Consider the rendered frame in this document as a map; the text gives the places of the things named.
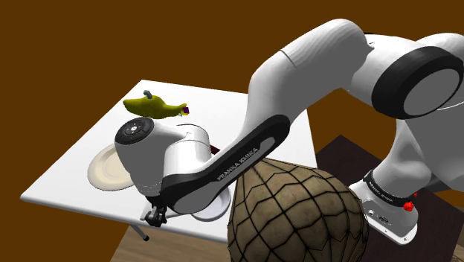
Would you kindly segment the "white plate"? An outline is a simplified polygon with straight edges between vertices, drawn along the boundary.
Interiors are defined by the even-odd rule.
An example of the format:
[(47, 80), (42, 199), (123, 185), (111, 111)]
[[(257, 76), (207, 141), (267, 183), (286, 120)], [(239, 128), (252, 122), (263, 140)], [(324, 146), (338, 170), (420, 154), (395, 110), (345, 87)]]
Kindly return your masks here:
[(231, 204), (231, 191), (224, 189), (205, 209), (191, 214), (195, 219), (202, 222), (212, 222), (221, 218)]

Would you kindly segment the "cream plate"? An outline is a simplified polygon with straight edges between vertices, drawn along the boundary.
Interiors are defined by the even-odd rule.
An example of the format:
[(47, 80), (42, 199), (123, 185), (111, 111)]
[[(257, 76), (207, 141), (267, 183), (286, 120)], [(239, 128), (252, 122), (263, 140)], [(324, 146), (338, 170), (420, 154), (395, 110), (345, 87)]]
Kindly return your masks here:
[(134, 185), (122, 165), (114, 144), (102, 149), (88, 166), (87, 178), (91, 185), (102, 191), (119, 191)]

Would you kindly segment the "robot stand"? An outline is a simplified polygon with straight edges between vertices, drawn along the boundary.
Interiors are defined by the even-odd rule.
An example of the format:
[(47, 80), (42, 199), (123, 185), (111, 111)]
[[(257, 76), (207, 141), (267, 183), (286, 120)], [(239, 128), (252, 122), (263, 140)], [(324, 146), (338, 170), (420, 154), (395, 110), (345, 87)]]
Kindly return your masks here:
[[(317, 166), (345, 185), (362, 179), (381, 160), (342, 135), (316, 153)], [(360, 262), (451, 262), (464, 225), (464, 213), (426, 189), (414, 202), (419, 221), (415, 238), (400, 246), (369, 228)]]

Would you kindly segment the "white table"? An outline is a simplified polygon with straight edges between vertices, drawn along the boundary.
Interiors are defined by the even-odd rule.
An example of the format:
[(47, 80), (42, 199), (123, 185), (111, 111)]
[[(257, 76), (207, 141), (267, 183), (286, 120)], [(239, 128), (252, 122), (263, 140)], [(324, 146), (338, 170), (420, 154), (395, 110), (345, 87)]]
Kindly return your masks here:
[[(245, 118), (246, 94), (141, 80), (25, 190), (20, 199), (123, 223), (148, 226), (140, 220), (148, 202), (134, 186), (121, 191), (101, 191), (93, 187), (87, 179), (91, 160), (114, 141), (120, 126), (136, 117), (127, 112), (122, 100), (142, 97), (144, 90), (150, 90), (166, 103), (187, 103), (190, 109), (188, 116), (165, 118), (161, 122), (170, 125), (197, 124), (208, 132), (211, 144), (219, 149), (223, 149), (237, 137)], [(317, 167), (306, 111), (295, 119), (286, 140), (268, 157)], [(154, 229), (227, 244), (230, 212), (231, 208), (223, 217), (206, 223), (190, 215), (174, 217), (168, 219), (167, 224)]]

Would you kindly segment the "brown patterned round vase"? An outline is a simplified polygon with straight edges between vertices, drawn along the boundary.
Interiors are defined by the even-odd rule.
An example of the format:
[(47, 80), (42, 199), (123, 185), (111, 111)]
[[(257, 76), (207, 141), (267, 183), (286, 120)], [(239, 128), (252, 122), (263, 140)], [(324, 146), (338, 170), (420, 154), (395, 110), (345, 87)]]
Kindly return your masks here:
[(361, 262), (368, 236), (361, 200), (326, 171), (263, 159), (236, 181), (231, 262)]

